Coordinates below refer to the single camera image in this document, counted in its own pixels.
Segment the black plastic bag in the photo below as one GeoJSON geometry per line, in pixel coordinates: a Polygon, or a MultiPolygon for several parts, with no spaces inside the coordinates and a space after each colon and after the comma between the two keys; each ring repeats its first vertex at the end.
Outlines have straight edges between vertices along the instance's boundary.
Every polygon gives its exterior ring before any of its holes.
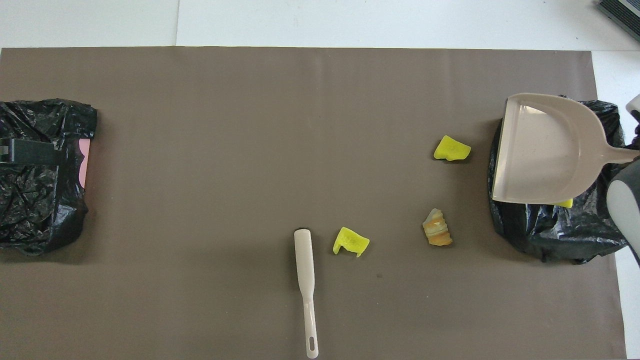
{"type": "MultiPolygon", "coordinates": [[[[593,111],[605,130],[607,142],[625,147],[618,107],[603,101],[582,101],[593,111]]],[[[607,210],[607,189],[621,165],[607,164],[598,179],[581,195],[574,198],[570,209],[553,205],[512,204],[491,199],[500,130],[493,137],[489,160],[489,207],[495,231],[517,250],[540,258],[542,262],[569,259],[587,263],[596,255],[607,255],[627,241],[614,224],[607,210]]],[[[628,148],[637,149],[634,140],[628,148]]]]}
{"type": "Polygon", "coordinates": [[[39,255],[72,243],[88,209],[78,174],[79,140],[93,138],[97,111],[79,102],[0,102],[0,138],[52,143],[57,165],[0,164],[0,248],[39,255]]]}

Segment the beige dustpan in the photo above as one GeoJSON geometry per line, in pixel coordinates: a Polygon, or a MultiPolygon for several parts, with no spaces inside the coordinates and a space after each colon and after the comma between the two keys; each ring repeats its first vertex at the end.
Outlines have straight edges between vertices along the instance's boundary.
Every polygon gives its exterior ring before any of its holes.
{"type": "Polygon", "coordinates": [[[587,190],[606,163],[640,152],[611,147],[598,117],[579,102],[553,95],[507,99],[493,199],[552,204],[587,190]]]}

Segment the brown table surface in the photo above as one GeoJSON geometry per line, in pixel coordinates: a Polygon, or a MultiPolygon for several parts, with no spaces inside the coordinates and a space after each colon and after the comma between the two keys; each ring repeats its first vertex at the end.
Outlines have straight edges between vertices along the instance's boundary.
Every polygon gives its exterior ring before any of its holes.
{"type": "Polygon", "coordinates": [[[596,99],[588,52],[3,49],[0,99],[91,104],[82,237],[0,254],[2,359],[303,359],[293,231],[312,231],[319,359],[625,357],[613,256],[496,235],[506,97],[596,99]],[[472,146],[435,161],[444,135],[472,146]],[[454,246],[428,245],[443,210],[454,246]],[[350,227],[360,258],[331,248],[350,227]]]}

